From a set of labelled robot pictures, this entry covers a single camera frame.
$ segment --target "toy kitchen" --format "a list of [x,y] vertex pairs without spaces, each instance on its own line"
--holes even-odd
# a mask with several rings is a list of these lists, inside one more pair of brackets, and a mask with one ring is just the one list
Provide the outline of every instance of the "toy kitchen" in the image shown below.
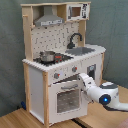
[[105,48],[85,44],[91,2],[22,4],[27,111],[46,128],[87,115],[78,74],[101,84]]

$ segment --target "oven door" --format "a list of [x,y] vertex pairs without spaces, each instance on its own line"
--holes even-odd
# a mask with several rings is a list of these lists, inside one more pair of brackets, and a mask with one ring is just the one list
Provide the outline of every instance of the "oven door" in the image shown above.
[[87,105],[79,80],[49,87],[49,122],[51,124],[87,115]]

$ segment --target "backsplash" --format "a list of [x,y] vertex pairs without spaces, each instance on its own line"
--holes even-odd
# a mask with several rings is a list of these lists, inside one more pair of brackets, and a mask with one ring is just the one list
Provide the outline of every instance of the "backsplash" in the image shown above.
[[[64,23],[48,27],[35,27],[31,31],[34,59],[39,57],[40,51],[66,50],[73,33],[78,33],[79,22]],[[78,36],[73,38],[73,43],[78,46]]]

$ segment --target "table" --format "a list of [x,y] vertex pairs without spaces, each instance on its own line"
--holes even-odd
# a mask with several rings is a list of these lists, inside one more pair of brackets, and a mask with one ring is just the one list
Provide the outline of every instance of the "table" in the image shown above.
[[[36,118],[23,109],[16,110],[0,118],[0,128],[44,128]],[[75,122],[68,120],[54,124],[50,128],[81,128]]]
[[[128,89],[118,87],[120,102],[128,103]],[[87,128],[116,128],[126,118],[128,118],[128,112],[110,112],[98,103],[90,103],[88,105],[88,115],[76,120]]]

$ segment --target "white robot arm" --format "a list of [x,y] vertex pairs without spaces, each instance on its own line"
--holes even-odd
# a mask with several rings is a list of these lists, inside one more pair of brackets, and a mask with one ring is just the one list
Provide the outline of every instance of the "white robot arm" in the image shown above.
[[87,96],[103,105],[108,111],[128,112],[128,104],[119,102],[118,86],[111,82],[103,83],[100,87],[96,86],[92,77],[85,73],[79,74],[79,80],[83,83],[83,91]]

